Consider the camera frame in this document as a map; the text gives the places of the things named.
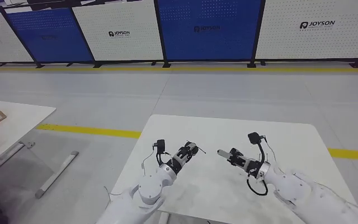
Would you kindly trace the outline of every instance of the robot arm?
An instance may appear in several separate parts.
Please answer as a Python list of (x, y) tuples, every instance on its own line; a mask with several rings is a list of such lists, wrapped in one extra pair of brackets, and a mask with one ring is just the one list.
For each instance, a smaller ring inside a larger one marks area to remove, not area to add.
[[(165, 186), (171, 186), (177, 178), (177, 174), (185, 163), (189, 162), (192, 156), (198, 152), (195, 143), (187, 142), (172, 157), (171, 160), (162, 162), (161, 155), (165, 153), (164, 140), (158, 140), (154, 147), (157, 147), (157, 161), (159, 167), (153, 175), (146, 175), (132, 188), (123, 191), (106, 208), (97, 224), (142, 224), (164, 203), (162, 190)], [(134, 194), (138, 192), (145, 207), (142, 207), (133, 200)]]
[(220, 156), (225, 157), (232, 165), (239, 166), (248, 176), (262, 179), (266, 187), (265, 193), (257, 193), (249, 185), (249, 188), (257, 195), (266, 195), (266, 184), (272, 184), (276, 190), (274, 195), (294, 212), (306, 224), (354, 224), (358, 223), (358, 211), (328, 187), (311, 181), (308, 177), (298, 172), (283, 173), (278, 167), (264, 162), (265, 154), (260, 145), (261, 139), (256, 132), (248, 135), (252, 144), (260, 148), (262, 159), (256, 161), (246, 158), (237, 149), (230, 153), (218, 150)]

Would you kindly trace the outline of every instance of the white pegboard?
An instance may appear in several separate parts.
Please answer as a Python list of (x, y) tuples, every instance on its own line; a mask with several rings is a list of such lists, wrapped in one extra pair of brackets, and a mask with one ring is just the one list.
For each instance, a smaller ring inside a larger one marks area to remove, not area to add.
[(0, 62), (33, 62), (31, 56), (0, 14)]
[(163, 59), (153, 1), (83, 6), (73, 11), (95, 60)]
[(358, 58), (358, 1), (266, 0), (256, 58)]

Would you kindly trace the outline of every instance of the pegboard wall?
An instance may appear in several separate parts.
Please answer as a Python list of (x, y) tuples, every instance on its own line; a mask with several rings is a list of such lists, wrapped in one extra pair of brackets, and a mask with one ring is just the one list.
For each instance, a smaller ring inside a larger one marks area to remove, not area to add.
[(8, 14), (38, 62), (90, 62), (90, 52), (68, 8)]
[(168, 60), (250, 59), (261, 0), (158, 0)]
[(73, 9), (95, 60), (162, 60), (152, 0)]
[(357, 0), (266, 0), (256, 59), (358, 58)]
[(0, 14), (0, 62), (33, 62), (9, 24)]

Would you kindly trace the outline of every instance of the blue panel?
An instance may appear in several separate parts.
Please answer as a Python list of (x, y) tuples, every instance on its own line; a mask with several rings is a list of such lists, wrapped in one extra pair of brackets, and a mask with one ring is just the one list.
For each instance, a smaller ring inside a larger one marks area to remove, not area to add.
[(8, 14), (38, 62), (84, 62), (91, 55), (68, 8)]
[(158, 0), (168, 60), (250, 59), (261, 0)]

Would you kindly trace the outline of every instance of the white table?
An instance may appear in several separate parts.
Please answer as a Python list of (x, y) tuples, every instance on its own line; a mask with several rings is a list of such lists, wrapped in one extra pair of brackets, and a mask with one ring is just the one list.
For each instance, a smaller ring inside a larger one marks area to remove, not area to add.
[[(0, 101), (0, 110), (7, 116), (0, 122), (0, 166), (5, 163), (11, 156), (26, 146), (31, 148), (34, 143), (19, 142), (30, 130), (34, 129), (56, 108), (47, 106), (36, 106), (28, 104), (17, 104), (14, 102)], [(74, 151), (61, 165), (59, 171), (54, 173), (45, 184), (36, 192), (36, 197), (41, 198), (56, 178), (78, 155)]]
[[(218, 149), (230, 151), (234, 147), (245, 156), (258, 159), (259, 149), (247, 137), (252, 132), (266, 135), (284, 171), (300, 170), (355, 203), (317, 130), (310, 124), (167, 115), (150, 117), (112, 192), (122, 192), (143, 176), (141, 163), (151, 153), (152, 143), (165, 139), (166, 151), (175, 153), (189, 140), (206, 154), (199, 151), (185, 165), (164, 192), (167, 198), (160, 211), (232, 224), (303, 223), (275, 198), (272, 186), (268, 196), (255, 195), (246, 185), (246, 173), (216, 154)], [(268, 161), (274, 163), (269, 148), (262, 145)], [(147, 173), (154, 172), (157, 166), (155, 155), (145, 162)]]
[(0, 122), (0, 164), (2, 164), (1, 158), (4, 160), (6, 157), (3, 156), (56, 108), (0, 101), (0, 110), (7, 116)]

